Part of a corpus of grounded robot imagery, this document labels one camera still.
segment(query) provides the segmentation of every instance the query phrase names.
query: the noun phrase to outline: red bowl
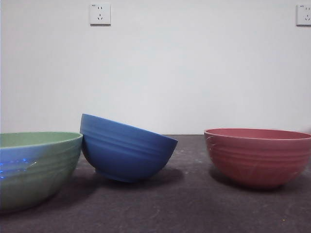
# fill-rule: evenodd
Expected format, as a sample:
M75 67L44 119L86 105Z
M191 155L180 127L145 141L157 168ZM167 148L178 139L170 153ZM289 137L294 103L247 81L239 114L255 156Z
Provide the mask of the red bowl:
M275 188L296 178L311 155L311 135L281 130L204 131L214 165L232 180L253 188Z

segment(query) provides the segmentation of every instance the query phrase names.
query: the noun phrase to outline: bowl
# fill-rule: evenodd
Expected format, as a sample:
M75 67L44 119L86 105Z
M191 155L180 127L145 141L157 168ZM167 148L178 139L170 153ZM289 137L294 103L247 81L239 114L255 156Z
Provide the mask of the bowl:
M296 178L311 155L311 135L282 130L205 130L214 165L252 188L275 188Z
M177 140L112 120L82 114L80 133L87 161L106 178L137 182L159 172Z
M74 171L80 133L0 135L0 212L25 209L55 194Z

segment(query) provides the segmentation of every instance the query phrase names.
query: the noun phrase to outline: tilted bowl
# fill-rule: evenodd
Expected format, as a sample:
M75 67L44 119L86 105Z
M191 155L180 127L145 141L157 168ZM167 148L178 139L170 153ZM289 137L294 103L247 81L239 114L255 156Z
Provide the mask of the tilted bowl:
M82 151L106 178L137 182L159 172L170 159L177 140L105 118L83 114Z

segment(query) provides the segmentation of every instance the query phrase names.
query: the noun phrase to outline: wall socket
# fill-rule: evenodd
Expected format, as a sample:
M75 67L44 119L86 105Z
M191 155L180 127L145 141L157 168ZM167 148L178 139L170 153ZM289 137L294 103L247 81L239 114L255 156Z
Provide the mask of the wall socket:
M110 3L91 4L89 23L91 26L111 25Z
M296 6L296 25L311 26L311 4Z

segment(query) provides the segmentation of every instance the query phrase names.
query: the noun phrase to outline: gray tabletop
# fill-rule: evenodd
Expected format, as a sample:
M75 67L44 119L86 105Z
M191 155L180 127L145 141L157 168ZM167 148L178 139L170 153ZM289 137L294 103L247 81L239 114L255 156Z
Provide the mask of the gray tabletop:
M81 156L55 196L0 215L0 233L311 232L311 163L278 189L252 190L214 168L203 135L172 137L179 143L169 163L140 183L105 179Z

